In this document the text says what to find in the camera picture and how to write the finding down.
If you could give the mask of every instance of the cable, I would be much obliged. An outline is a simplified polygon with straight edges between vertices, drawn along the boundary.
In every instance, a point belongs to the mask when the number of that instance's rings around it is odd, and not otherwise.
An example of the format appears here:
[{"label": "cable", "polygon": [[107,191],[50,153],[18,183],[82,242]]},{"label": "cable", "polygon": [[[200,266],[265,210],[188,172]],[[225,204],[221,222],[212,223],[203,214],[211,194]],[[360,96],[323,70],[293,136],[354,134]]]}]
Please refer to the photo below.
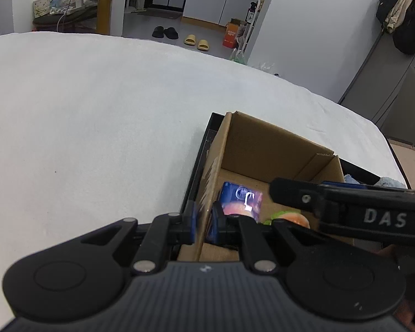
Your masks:
[{"label": "cable", "polygon": [[71,0],[69,0],[69,2],[68,2],[68,5],[66,7],[66,11],[64,12],[64,14],[61,15],[60,18],[58,19],[58,22],[57,22],[57,32],[58,32],[58,25],[60,24],[60,21],[61,21],[62,17],[63,17],[63,25],[61,26],[61,29],[62,29],[61,32],[64,32],[64,17],[66,16],[66,14],[68,12],[69,4],[70,3],[71,3]]}]

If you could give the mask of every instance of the bed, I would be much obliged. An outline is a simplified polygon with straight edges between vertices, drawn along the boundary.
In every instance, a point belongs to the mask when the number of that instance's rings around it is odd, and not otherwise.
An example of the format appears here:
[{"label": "bed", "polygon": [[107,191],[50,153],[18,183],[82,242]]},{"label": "bed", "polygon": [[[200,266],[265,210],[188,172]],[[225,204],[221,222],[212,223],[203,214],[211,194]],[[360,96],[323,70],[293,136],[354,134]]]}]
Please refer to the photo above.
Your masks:
[{"label": "bed", "polygon": [[1,278],[15,260],[126,216],[180,209],[212,112],[242,111],[405,183],[370,121],[279,77],[153,41],[0,36]]}]

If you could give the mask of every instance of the blue package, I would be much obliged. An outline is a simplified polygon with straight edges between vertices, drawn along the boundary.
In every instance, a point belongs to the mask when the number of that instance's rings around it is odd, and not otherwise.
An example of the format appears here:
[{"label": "blue package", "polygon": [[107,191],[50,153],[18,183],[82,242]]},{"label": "blue package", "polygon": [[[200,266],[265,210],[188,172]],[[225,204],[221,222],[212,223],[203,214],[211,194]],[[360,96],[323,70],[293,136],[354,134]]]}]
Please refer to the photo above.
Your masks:
[{"label": "blue package", "polygon": [[242,185],[225,182],[219,201],[225,215],[244,215],[258,222],[263,193]]}]

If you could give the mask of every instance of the white floor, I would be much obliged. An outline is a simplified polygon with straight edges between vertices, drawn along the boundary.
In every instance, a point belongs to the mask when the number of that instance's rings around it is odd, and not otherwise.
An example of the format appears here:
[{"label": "white floor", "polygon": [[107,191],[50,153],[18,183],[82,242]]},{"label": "white floor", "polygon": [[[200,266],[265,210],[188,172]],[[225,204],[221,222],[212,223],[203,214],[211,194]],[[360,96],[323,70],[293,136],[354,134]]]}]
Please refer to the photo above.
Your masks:
[{"label": "white floor", "polygon": [[[163,38],[152,37],[154,28],[163,26],[164,28],[173,27],[178,32],[178,40],[170,40],[166,36]],[[200,51],[197,46],[189,46],[184,43],[187,35],[195,35],[197,42],[201,39],[209,43],[209,51]],[[209,55],[228,59],[232,49],[224,47],[224,33],[209,30],[208,28],[182,23],[181,17],[178,19],[165,19],[164,17],[144,16],[138,14],[125,14],[123,23],[123,37],[139,38],[144,40],[154,40],[165,44],[181,46],[189,50],[207,53]]]}]

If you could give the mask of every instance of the cardboard flap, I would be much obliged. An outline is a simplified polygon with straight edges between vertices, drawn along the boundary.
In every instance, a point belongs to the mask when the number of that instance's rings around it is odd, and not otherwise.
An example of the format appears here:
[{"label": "cardboard flap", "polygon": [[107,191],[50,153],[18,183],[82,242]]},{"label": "cardboard flap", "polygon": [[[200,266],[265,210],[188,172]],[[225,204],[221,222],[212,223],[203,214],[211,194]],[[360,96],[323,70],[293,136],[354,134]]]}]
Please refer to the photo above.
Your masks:
[{"label": "cardboard flap", "polygon": [[210,216],[211,206],[214,202],[215,183],[220,172],[222,156],[226,145],[226,139],[230,127],[232,114],[228,112],[224,116],[220,129],[215,136],[209,151],[207,152],[206,164],[204,165],[200,186],[197,193],[196,204],[199,207],[197,214],[197,230],[193,245],[182,245],[178,255],[179,261],[196,261],[200,254],[206,228]]},{"label": "cardboard flap", "polygon": [[223,261],[239,261],[238,251],[229,250],[227,248],[203,243],[201,249],[200,262],[223,262]]},{"label": "cardboard flap", "polygon": [[314,178],[328,163],[334,158],[334,155],[316,154],[312,160],[295,176],[297,181],[310,181]]},{"label": "cardboard flap", "polygon": [[293,179],[315,155],[333,153],[285,129],[235,112],[222,168],[269,183],[278,176]]},{"label": "cardboard flap", "polygon": [[323,181],[344,182],[343,170],[341,169],[338,156],[333,156],[326,167],[311,179],[311,182],[315,183],[321,183]]}]

